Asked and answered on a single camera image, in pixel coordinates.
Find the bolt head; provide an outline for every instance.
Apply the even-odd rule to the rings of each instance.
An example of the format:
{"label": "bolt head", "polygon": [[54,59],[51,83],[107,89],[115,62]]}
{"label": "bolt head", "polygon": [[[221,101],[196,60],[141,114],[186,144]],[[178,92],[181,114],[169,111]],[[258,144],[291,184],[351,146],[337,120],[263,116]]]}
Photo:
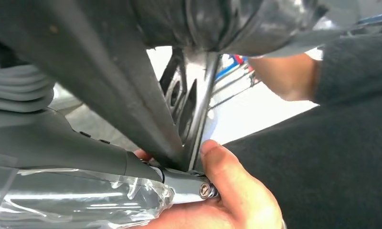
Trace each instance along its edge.
{"label": "bolt head", "polygon": [[203,183],[200,187],[200,197],[202,199],[206,199],[209,196],[211,187],[209,186],[208,183]]}

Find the finger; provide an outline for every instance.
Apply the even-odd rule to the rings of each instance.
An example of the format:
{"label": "finger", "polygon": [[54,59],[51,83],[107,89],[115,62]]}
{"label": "finger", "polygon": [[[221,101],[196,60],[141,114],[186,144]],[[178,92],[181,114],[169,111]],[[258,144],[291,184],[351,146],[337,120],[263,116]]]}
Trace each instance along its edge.
{"label": "finger", "polygon": [[260,204],[274,201],[268,189],[252,177],[237,157],[215,141],[206,141],[201,148],[206,176],[216,186],[223,204],[232,213],[246,217]]}
{"label": "finger", "polygon": [[146,153],[143,149],[137,149],[133,152],[139,159],[149,161],[152,159],[152,156]]}

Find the metal rod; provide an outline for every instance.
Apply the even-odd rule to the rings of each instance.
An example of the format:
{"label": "metal rod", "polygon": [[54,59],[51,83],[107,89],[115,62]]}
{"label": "metal rod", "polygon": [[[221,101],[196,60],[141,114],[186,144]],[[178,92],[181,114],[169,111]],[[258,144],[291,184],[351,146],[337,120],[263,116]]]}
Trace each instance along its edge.
{"label": "metal rod", "polygon": [[253,74],[253,73],[252,73],[252,72],[250,72],[250,73],[245,73],[245,74],[243,74],[242,76],[237,77],[236,79],[234,79],[234,80],[228,82],[228,83],[225,84],[224,86],[222,86],[222,87],[220,87],[219,89],[217,89],[216,91],[214,91],[214,92],[212,93],[212,95],[216,95],[216,94],[218,94],[219,92],[221,92],[222,90],[228,88],[229,86],[231,86],[231,85],[234,84],[235,82],[237,82],[237,81],[243,79],[245,76],[250,76],[251,74]]}
{"label": "metal rod", "polygon": [[188,156],[189,170],[193,170],[195,167],[219,61],[219,54],[213,52],[207,53],[205,76],[203,79],[197,79],[197,101],[194,117],[188,134],[189,137],[184,145],[184,152]]}
{"label": "metal rod", "polygon": [[254,85],[256,85],[256,84],[258,84],[258,83],[259,83],[259,81],[258,81],[258,82],[255,82],[255,83],[253,83],[253,84],[252,84],[251,86],[249,86],[248,88],[246,88],[246,89],[243,89],[242,91],[240,91],[240,92],[238,92],[238,93],[236,93],[236,94],[234,94],[234,95],[232,95],[232,96],[229,96],[228,98],[226,98],[226,99],[224,99],[224,100],[222,100],[222,101],[218,102],[217,104],[215,104],[215,105],[214,105],[214,106],[212,106],[212,107],[209,107],[209,109],[208,109],[208,110],[212,110],[212,109],[215,109],[216,107],[218,107],[218,106],[220,106],[220,105],[222,105],[222,104],[226,103],[227,101],[229,101],[229,100],[231,100],[231,99],[235,98],[236,96],[240,95],[241,93],[243,93],[243,92],[247,91],[248,89],[250,89],[250,88],[254,87]]}

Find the gray metal bar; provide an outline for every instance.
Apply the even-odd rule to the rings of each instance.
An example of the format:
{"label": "gray metal bar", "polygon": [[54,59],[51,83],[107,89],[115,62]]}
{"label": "gray metal bar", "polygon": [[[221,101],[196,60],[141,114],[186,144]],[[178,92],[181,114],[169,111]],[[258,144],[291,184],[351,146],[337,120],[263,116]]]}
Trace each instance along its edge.
{"label": "gray metal bar", "polygon": [[184,152],[186,152],[188,156],[187,162],[189,162],[188,170],[193,170],[195,167],[219,61],[219,54],[208,52],[206,54],[205,76],[202,79],[197,78],[197,101],[194,117],[192,118],[190,132],[184,145]]}

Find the clear plastic sheet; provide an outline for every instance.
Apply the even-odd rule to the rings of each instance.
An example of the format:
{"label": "clear plastic sheet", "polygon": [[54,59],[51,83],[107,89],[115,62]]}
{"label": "clear plastic sheet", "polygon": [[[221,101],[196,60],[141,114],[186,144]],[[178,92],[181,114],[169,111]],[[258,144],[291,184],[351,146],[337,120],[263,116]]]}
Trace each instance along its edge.
{"label": "clear plastic sheet", "polygon": [[170,208],[174,192],[142,178],[0,167],[0,229],[125,229]]}

